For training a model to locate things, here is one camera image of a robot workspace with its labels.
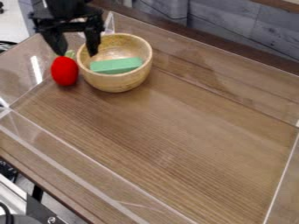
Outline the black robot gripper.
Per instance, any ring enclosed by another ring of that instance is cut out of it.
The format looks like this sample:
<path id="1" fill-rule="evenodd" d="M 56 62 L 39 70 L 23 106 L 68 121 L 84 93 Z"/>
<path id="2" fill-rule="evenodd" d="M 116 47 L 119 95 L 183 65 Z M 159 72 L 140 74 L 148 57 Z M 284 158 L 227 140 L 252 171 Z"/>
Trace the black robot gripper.
<path id="1" fill-rule="evenodd" d="M 63 12 L 53 15 L 48 8 L 33 10 L 28 14 L 33 29 L 41 34 L 53 52 L 63 56 L 68 49 L 64 32 L 84 32 L 88 55 L 99 53 L 100 33 L 104 31 L 103 10 L 91 6 L 80 6 L 68 17 Z"/>

